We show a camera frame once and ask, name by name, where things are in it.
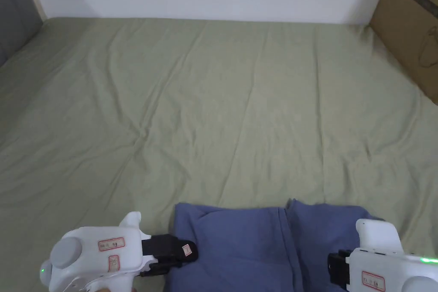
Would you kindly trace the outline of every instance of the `black clamp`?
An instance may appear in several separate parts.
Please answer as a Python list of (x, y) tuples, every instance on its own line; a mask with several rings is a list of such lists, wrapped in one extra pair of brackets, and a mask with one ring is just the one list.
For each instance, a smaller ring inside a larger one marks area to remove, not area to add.
[(350, 250), (339, 250), (338, 253), (330, 253), (327, 258), (330, 282), (339, 285), (346, 291), (347, 284), (350, 284), (350, 266), (345, 262), (345, 258), (349, 257), (351, 252)]
[(173, 235), (154, 235), (142, 240), (143, 255), (151, 255), (158, 260), (149, 265), (149, 271), (142, 271), (140, 276), (164, 275), (170, 268), (182, 267), (198, 259), (198, 248), (192, 241), (179, 239)]

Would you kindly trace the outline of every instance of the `gray headboard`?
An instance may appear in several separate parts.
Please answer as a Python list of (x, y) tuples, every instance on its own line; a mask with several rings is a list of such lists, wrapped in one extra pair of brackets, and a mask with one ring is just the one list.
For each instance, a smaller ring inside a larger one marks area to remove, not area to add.
[(42, 25), (33, 0), (0, 0), (0, 66)]

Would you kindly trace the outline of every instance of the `blue cloth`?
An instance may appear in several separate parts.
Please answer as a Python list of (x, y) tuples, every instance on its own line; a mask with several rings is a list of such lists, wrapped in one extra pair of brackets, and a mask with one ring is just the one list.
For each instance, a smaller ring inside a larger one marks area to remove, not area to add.
[(199, 259), (166, 277), (166, 291), (338, 292), (327, 256), (359, 246), (358, 206), (221, 209), (177, 204), (174, 234), (194, 241)]

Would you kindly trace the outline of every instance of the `red label sticker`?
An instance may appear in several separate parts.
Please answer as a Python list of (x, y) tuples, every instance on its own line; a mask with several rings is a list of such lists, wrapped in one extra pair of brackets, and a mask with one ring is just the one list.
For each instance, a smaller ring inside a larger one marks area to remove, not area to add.
[(115, 239), (105, 239), (98, 242), (99, 251), (108, 251), (118, 248), (123, 248), (125, 246), (125, 239), (123, 237), (117, 237)]
[(184, 255), (185, 255), (185, 256), (189, 256), (189, 255), (192, 254), (191, 249), (190, 249), (190, 246), (189, 246), (188, 244), (185, 244), (185, 245), (183, 246), (183, 251), (184, 251)]
[(120, 258), (117, 255), (108, 257), (108, 272), (120, 271)]
[(386, 291), (385, 278), (367, 271), (362, 272), (362, 284), (377, 291)]

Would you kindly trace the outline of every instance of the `green led light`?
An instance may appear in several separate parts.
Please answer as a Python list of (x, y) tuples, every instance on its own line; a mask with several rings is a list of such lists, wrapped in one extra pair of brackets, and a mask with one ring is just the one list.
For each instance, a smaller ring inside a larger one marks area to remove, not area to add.
[(420, 261), (426, 262), (426, 263), (429, 263), (429, 262), (438, 263), (438, 259), (420, 258)]

